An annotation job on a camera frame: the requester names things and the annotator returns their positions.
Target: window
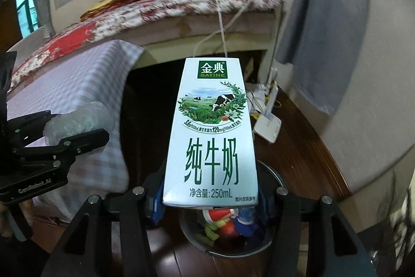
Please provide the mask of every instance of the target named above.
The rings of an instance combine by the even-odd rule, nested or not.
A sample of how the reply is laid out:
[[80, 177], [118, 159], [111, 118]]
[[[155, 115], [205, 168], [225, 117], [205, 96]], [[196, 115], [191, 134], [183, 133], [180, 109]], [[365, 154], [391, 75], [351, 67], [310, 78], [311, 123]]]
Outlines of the window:
[[16, 9], [20, 32], [25, 38], [39, 28], [34, 2], [33, 0], [16, 0]]

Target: cow illustration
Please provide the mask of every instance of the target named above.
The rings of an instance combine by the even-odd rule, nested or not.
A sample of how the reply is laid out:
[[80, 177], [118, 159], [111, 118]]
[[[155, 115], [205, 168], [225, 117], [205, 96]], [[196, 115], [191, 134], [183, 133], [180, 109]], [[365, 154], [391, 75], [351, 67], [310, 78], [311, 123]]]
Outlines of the cow illustration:
[[212, 112], [219, 109], [221, 105], [226, 105], [227, 103], [230, 103], [235, 99], [235, 96], [233, 94], [222, 94], [217, 97], [216, 102], [213, 105], [210, 105], [212, 107]]

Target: green grass illustration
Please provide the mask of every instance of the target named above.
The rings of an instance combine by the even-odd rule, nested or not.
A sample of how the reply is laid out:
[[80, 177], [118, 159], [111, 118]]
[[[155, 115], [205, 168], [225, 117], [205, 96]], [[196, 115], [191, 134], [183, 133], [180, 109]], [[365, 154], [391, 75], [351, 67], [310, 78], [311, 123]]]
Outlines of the green grass illustration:
[[[183, 97], [178, 102], [179, 111], [193, 121], [199, 121], [204, 124], [218, 124], [221, 121], [240, 119], [246, 103], [245, 92], [229, 82], [220, 83], [231, 89], [235, 99], [226, 105], [220, 105], [217, 110], [212, 112], [210, 105], [216, 102], [217, 97], [201, 97], [200, 100]], [[223, 94], [229, 94], [229, 92], [224, 90]]]

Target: plastic bag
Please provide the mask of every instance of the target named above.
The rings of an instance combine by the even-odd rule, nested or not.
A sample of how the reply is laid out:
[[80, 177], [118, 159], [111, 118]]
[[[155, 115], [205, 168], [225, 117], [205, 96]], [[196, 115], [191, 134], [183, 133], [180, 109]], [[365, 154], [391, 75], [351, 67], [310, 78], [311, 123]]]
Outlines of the plastic bag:
[[52, 118], [43, 129], [45, 142], [48, 146], [55, 146], [66, 137], [105, 129], [111, 133], [115, 121], [113, 115], [98, 101], [93, 101], [68, 114]]

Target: floral bedspread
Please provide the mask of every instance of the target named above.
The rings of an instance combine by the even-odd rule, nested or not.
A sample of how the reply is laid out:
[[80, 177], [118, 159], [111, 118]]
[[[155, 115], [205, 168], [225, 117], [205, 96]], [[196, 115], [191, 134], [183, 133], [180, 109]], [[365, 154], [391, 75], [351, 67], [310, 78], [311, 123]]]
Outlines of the floral bedspread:
[[[223, 13], [236, 13], [248, 0], [217, 0]], [[248, 11], [270, 11], [283, 0], [253, 0]], [[39, 68], [77, 49], [165, 18], [217, 12], [216, 0], [141, 0], [73, 24], [36, 50], [12, 76], [9, 93]]]

